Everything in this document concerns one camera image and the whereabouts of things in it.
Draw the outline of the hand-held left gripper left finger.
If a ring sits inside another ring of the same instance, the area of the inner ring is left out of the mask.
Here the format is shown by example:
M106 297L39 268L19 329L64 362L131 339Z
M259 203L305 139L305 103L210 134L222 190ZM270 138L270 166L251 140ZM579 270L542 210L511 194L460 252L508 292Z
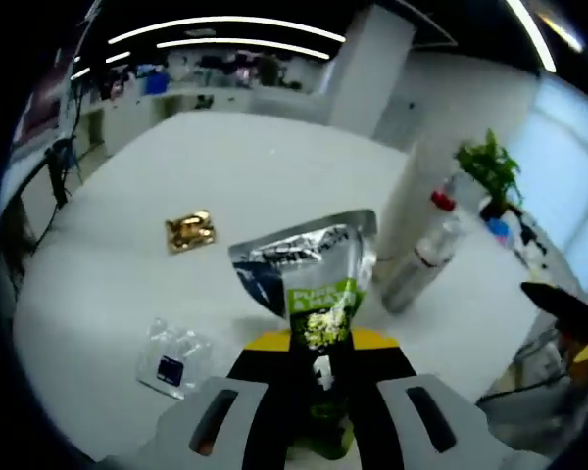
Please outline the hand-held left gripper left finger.
M290 333L270 331L159 419L156 469L282 469L290 408Z

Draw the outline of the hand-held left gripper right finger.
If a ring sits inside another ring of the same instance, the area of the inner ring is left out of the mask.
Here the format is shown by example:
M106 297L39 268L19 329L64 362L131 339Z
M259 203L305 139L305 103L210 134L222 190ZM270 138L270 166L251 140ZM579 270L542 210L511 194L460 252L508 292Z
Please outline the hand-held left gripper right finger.
M350 414L364 469L501 469L506 446L485 414L431 374L415 375L397 340L352 331Z

